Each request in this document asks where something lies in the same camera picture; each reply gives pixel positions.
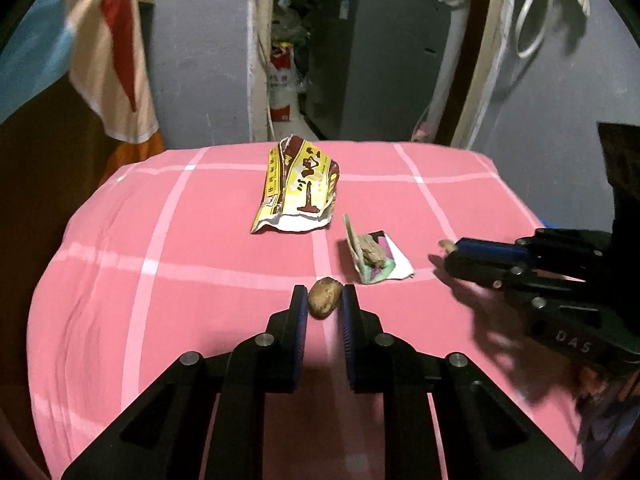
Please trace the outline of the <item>brown nut shell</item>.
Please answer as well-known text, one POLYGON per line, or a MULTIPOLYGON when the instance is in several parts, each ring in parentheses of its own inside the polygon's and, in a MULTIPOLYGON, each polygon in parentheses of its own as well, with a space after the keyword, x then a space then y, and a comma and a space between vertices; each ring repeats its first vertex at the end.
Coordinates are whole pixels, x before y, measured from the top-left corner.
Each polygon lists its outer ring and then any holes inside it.
POLYGON ((316 281, 308 292, 308 310, 317 320, 327 318, 340 304, 343 284, 326 276, 316 281))

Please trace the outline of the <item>green wrapper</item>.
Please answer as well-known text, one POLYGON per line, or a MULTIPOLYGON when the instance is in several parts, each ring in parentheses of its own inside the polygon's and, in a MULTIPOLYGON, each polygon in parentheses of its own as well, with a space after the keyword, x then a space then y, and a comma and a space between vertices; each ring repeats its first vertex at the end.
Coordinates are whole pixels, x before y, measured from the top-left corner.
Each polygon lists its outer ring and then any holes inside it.
POLYGON ((358 234, 349 215, 343 216, 352 263, 363 285, 402 281, 416 273, 413 265, 384 231, 358 234))

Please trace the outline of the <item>grey refrigerator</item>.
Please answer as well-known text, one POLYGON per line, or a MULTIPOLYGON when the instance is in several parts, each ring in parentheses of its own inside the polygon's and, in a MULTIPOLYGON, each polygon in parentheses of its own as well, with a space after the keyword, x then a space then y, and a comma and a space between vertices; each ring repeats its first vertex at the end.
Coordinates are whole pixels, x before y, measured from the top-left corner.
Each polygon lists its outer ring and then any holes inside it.
POLYGON ((438 0, 312 0, 305 114, 320 136, 409 140, 434 96, 450 18, 438 0))

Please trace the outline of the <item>small brown shell piece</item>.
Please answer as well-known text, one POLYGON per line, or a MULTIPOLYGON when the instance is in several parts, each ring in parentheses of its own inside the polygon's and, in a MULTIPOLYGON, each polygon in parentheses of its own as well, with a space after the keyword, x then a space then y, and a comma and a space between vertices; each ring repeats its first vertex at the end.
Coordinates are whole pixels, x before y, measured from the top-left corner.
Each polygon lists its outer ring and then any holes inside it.
POLYGON ((447 255, 452 254, 458 249, 457 244, 452 240, 440 240, 438 244, 447 255))

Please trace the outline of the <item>striped towel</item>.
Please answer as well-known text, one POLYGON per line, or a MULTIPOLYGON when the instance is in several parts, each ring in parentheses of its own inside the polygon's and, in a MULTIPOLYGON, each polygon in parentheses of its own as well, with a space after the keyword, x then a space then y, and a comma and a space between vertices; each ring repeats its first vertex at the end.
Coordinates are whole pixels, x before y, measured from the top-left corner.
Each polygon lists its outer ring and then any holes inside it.
POLYGON ((1 53, 1 119, 66 76, 105 133, 157 133, 138 0, 36 0, 1 53))

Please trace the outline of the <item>yellow snack wrapper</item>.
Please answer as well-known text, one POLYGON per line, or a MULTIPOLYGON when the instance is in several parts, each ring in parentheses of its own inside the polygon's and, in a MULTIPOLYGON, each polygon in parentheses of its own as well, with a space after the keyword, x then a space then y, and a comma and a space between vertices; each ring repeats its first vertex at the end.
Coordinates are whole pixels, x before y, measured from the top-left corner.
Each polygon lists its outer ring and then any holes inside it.
POLYGON ((281 140, 269 152, 262 202, 250 232, 325 228, 333 217, 339 178, 340 166, 318 146, 300 136, 281 140))

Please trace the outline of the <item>wooden door frame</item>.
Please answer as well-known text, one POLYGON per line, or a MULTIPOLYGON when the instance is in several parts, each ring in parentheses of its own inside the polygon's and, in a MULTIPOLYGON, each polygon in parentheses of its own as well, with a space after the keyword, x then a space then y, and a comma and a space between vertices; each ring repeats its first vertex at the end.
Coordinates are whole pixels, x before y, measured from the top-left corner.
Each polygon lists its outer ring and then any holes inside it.
POLYGON ((470 0, 458 64, 435 134, 437 144, 472 148, 506 55, 513 9, 514 0, 470 0))

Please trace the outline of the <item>blue plastic bucket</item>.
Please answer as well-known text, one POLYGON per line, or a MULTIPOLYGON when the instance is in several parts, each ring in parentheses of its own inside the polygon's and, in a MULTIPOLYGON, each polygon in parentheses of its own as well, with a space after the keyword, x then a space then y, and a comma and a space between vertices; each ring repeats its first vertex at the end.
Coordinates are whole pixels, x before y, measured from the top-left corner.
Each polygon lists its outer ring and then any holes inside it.
POLYGON ((539 219, 539 220, 546 229, 559 229, 559 227, 556 224, 548 220, 544 220, 544 219, 539 219))

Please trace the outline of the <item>pink checked tablecloth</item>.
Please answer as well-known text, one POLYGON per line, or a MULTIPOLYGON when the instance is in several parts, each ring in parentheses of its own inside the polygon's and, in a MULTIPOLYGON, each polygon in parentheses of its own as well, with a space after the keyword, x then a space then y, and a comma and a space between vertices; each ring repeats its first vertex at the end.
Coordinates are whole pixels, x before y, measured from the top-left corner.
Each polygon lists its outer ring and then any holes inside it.
POLYGON ((362 307, 416 350, 466 354, 582 462, 562 356, 524 338, 483 289, 451 289, 435 273, 444 238, 512 242, 537 227, 491 160, 427 144, 322 150, 341 169, 325 229, 252 232, 266 144, 157 155, 119 169, 74 214, 27 329, 32 414, 54 478, 183 352, 230 351, 288 306, 295 285, 356 281, 346 223, 386 232, 414 270, 361 287, 362 307))

